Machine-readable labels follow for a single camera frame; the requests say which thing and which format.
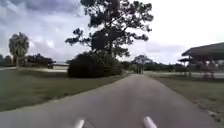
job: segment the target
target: distant tree line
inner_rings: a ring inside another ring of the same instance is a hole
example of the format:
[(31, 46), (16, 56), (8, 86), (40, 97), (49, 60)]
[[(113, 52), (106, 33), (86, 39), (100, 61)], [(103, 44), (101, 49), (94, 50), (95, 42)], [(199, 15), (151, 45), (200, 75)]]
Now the distant tree line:
[(168, 71), (168, 72), (185, 72), (186, 67), (181, 64), (163, 64), (149, 59), (145, 55), (139, 55), (132, 61), (121, 62), (123, 69), (134, 70), (137, 73), (145, 71)]
[(55, 63), (55, 61), (53, 61), (52, 58), (44, 57), (39, 53), (37, 55), (28, 55), (26, 57), (26, 59), (27, 59), (26, 66), (29, 66), (29, 67), (48, 67), (48, 68), (52, 68), (53, 63)]
[(11, 56), (7, 55), (4, 57), (2, 54), (0, 54), (0, 67), (11, 67), (11, 66), (13, 66)]

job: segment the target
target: road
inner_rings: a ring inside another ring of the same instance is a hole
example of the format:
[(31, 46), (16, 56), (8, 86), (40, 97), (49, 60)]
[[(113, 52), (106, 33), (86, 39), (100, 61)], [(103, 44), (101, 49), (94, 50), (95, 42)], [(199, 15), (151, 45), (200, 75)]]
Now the road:
[(196, 105), (143, 75), (62, 100), (1, 112), (0, 127), (73, 128), (85, 118), (94, 128), (143, 128), (145, 116), (158, 128), (220, 128)]

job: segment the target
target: palm tree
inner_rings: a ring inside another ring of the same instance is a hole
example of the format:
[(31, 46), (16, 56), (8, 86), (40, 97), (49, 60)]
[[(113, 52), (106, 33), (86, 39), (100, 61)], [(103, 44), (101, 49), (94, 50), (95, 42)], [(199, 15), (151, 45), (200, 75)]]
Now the palm tree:
[(20, 32), (9, 39), (9, 51), (16, 58), (16, 67), (19, 67), (19, 59), (25, 57), (28, 49), (29, 39), (25, 34)]

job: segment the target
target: building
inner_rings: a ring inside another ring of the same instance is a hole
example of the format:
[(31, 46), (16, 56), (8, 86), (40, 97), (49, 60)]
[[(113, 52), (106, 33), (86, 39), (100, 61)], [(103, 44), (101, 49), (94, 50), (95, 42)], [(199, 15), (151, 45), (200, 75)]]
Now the building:
[(188, 62), (188, 71), (214, 72), (224, 71), (224, 43), (193, 47), (182, 54), (181, 62)]
[(55, 62), (53, 64), (53, 69), (56, 69), (56, 70), (67, 70), (68, 66), (69, 66), (69, 64), (67, 64), (65, 62)]

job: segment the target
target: roof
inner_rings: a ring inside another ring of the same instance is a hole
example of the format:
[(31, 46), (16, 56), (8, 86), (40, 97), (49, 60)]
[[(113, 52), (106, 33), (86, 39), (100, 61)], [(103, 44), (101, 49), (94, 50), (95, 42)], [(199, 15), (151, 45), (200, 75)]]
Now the roof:
[(184, 52), (182, 56), (208, 55), (208, 54), (214, 54), (214, 53), (224, 54), (224, 42), (200, 46), (200, 47), (193, 47), (187, 50), (186, 52)]

